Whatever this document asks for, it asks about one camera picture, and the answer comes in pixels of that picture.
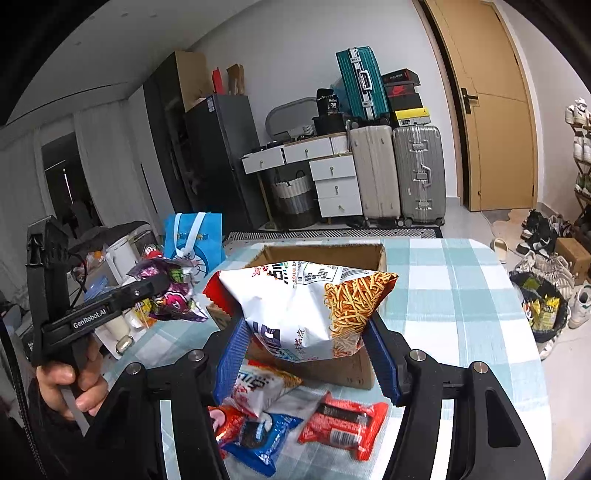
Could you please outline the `person's left hand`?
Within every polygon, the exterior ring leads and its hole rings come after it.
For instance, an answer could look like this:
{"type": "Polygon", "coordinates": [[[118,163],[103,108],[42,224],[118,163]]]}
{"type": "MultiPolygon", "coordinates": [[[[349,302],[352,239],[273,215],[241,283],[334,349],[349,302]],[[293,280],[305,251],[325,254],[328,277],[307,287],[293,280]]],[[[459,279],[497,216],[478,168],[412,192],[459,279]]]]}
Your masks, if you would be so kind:
{"type": "Polygon", "coordinates": [[[84,413],[95,416],[107,394],[108,384],[101,375],[103,357],[100,344],[91,338],[86,352],[86,365],[79,373],[68,364],[50,362],[36,368],[36,379],[40,394],[47,406],[63,418],[73,420],[74,415],[62,395],[62,387],[75,384],[81,393],[75,398],[76,407],[84,413]]]}

